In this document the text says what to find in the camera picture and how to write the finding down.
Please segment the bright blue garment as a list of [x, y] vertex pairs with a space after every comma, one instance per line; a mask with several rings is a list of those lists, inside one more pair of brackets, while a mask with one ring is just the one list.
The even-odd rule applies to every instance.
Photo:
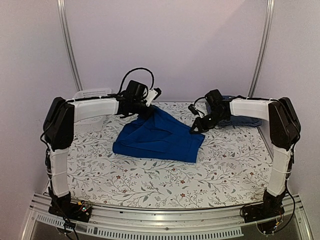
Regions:
[[112, 145], [115, 154], [194, 164], [203, 134], [191, 134], [190, 127], [157, 106], [148, 119], [138, 116], [126, 124]]

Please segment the dark teal t-shirt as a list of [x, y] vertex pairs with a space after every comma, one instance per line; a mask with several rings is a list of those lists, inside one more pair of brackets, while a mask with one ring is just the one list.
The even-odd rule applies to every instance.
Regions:
[[262, 120], [247, 116], [231, 116], [230, 120], [222, 120], [217, 124], [220, 128], [227, 126], [234, 127], [259, 127], [262, 125]]

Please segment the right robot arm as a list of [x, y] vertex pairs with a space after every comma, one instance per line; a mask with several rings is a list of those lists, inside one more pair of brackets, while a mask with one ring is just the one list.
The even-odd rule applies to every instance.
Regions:
[[295, 160], [295, 146], [301, 138], [301, 124], [288, 97], [258, 98], [241, 95], [224, 98], [218, 89], [208, 92], [204, 99], [210, 112], [202, 113], [192, 103], [188, 109], [196, 116], [191, 134], [205, 133], [218, 123], [235, 117], [265, 120], [269, 124], [269, 137], [273, 148], [273, 164], [268, 186], [259, 206], [244, 207], [248, 215], [269, 218], [280, 212], [282, 200], [288, 191], [288, 178]]

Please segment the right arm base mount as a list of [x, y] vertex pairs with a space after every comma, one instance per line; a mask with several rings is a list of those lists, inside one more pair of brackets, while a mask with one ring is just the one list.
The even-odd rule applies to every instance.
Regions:
[[283, 203], [263, 202], [259, 204], [245, 204], [241, 207], [239, 214], [245, 223], [256, 222], [280, 216], [285, 213]]

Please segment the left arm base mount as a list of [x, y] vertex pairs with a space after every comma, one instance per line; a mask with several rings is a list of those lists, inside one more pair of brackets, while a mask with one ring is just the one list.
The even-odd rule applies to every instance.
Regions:
[[92, 205], [83, 200], [79, 202], [52, 200], [48, 212], [68, 220], [88, 223], [92, 214]]

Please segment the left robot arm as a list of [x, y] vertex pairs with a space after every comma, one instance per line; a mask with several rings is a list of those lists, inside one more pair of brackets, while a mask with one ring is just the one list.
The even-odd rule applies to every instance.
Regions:
[[49, 177], [49, 211], [57, 216], [70, 217], [80, 211], [71, 202], [67, 182], [67, 159], [74, 139], [74, 125], [83, 120], [101, 116], [130, 115], [150, 117], [152, 101], [161, 95], [159, 88], [149, 89], [146, 85], [131, 80], [127, 88], [119, 93], [78, 99], [55, 97], [43, 124], [40, 140], [46, 145], [47, 174]]

